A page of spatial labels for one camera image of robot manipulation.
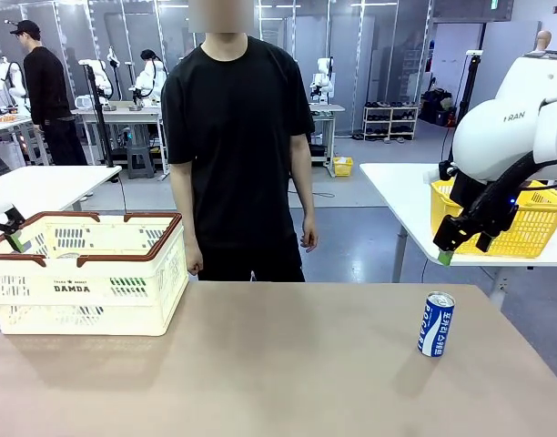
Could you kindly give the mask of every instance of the can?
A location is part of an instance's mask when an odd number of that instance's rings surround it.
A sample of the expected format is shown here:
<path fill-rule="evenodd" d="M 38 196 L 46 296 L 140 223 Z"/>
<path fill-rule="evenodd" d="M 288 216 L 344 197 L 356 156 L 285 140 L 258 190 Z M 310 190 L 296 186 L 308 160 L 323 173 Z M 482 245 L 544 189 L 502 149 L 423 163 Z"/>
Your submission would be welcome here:
<path fill-rule="evenodd" d="M 434 291 L 428 295 L 418 339 L 418 349 L 424 355 L 440 357 L 444 353 L 453 312 L 454 298 L 450 294 Z"/>

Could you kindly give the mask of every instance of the yellow basket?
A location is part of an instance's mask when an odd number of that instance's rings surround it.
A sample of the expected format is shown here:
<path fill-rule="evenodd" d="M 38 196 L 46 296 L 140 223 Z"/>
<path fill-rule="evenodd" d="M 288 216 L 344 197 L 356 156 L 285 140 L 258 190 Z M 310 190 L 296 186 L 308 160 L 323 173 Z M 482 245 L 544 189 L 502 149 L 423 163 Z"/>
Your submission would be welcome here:
<path fill-rule="evenodd" d="M 353 168 L 353 159 L 345 157 L 333 158 L 335 176 L 349 176 Z"/>
<path fill-rule="evenodd" d="M 453 180 L 440 180 L 431 184 L 432 234 L 436 233 L 445 216 L 457 217 L 462 211 L 462 208 L 449 198 L 452 185 Z M 543 184 L 533 181 L 531 187 L 543 187 Z M 476 235 L 464 242 L 456 253 L 515 258 L 539 257 L 557 229 L 557 190 L 522 191 L 517 204 L 519 211 L 511 229 L 502 232 L 492 242 L 489 252 L 481 252 L 475 248 L 479 239 L 479 235 Z"/>

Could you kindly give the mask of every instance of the can lid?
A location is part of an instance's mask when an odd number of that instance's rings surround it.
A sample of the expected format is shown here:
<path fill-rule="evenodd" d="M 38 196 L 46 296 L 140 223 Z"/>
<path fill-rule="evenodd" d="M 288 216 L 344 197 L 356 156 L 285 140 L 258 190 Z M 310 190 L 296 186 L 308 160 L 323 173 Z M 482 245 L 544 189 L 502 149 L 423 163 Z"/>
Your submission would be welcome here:
<path fill-rule="evenodd" d="M 454 307 L 454 298 L 450 294 L 441 291 L 433 291 L 428 295 L 428 300 L 439 307 Z"/>

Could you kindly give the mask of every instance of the man's left hand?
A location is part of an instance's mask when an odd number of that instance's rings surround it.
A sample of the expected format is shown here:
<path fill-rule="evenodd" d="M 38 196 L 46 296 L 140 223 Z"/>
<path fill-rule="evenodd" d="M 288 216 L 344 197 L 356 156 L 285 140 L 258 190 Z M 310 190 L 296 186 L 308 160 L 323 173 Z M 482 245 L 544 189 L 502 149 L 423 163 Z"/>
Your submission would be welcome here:
<path fill-rule="evenodd" d="M 305 217 L 303 220 L 303 236 L 300 238 L 300 246 L 307 250 L 307 253 L 315 250 L 319 244 L 319 233 L 315 226 L 314 217 Z"/>

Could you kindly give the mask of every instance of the shoe rack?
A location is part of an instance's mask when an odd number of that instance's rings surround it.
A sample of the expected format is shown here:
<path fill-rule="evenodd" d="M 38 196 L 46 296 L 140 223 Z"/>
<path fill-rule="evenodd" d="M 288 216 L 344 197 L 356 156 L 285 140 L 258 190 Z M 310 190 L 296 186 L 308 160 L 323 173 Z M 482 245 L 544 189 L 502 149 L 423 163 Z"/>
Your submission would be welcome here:
<path fill-rule="evenodd" d="M 363 139 L 382 139 L 390 143 L 392 139 L 403 142 L 414 139 L 418 107 L 415 105 L 394 106 L 388 103 L 368 104 L 363 108 Z"/>

